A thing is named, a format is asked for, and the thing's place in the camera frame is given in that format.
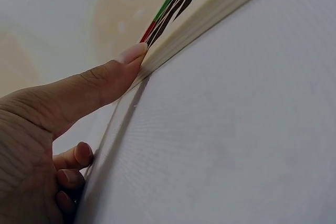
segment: colorful design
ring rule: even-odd
[[[164,10],[166,9],[167,5],[169,4],[171,0],[166,0],[162,7],[160,8],[159,12],[157,13],[157,15],[155,16],[153,22],[150,24],[149,28],[147,29],[147,31],[145,32],[145,34],[143,35],[143,37],[141,38],[140,42],[145,42],[149,33],[152,31],[153,27],[155,26],[156,21],[161,17],[161,15],[163,14]]]
[[[151,47],[162,35],[167,26],[174,22],[191,4],[193,0],[166,0],[154,21],[143,35],[141,42]]]

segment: book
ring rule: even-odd
[[[166,0],[140,42],[149,49],[131,88],[249,0]]]

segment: knuckle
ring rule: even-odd
[[[98,66],[87,70],[80,74],[81,78],[92,86],[103,86],[109,82],[108,69],[103,66]]]

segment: red stripe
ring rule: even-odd
[[[155,21],[153,21],[150,26],[148,27],[147,31],[145,32],[145,34],[142,36],[142,39],[140,40],[140,43],[145,42],[146,39],[148,38],[149,33],[152,31],[152,29],[155,26]]]

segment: fingernail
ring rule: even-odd
[[[90,146],[85,143],[85,142],[80,142],[77,146],[80,146],[80,145],[83,145],[84,147],[83,148],[83,154],[85,157],[90,157],[91,156],[91,148]]]
[[[135,44],[120,54],[120,63],[129,64],[147,52],[148,45],[146,42]]]
[[[63,172],[68,179],[68,183],[74,184],[78,181],[77,174],[75,174],[74,172],[72,172],[70,170],[63,170]]]

